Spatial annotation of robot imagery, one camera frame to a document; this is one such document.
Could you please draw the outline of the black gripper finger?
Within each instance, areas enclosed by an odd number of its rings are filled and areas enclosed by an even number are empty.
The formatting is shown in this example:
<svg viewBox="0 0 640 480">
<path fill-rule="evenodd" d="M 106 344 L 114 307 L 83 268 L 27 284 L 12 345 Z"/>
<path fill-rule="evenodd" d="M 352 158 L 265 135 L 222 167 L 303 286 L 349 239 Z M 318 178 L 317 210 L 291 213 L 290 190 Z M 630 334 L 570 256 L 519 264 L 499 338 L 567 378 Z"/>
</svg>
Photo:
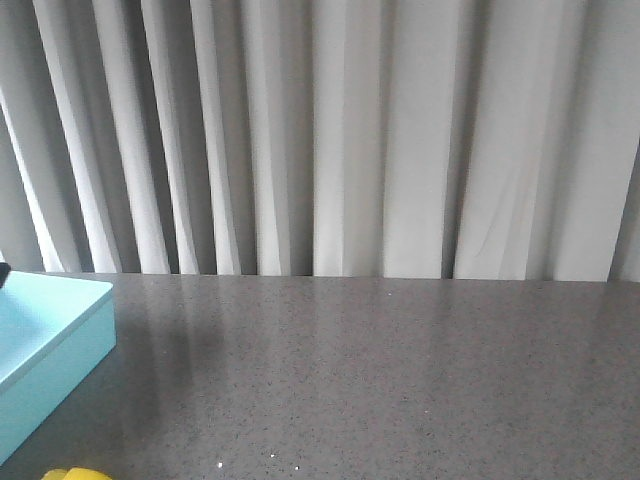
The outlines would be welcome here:
<svg viewBox="0 0 640 480">
<path fill-rule="evenodd" d="M 6 262 L 0 263 L 0 288 L 2 288 L 10 274 L 10 265 Z"/>
</svg>

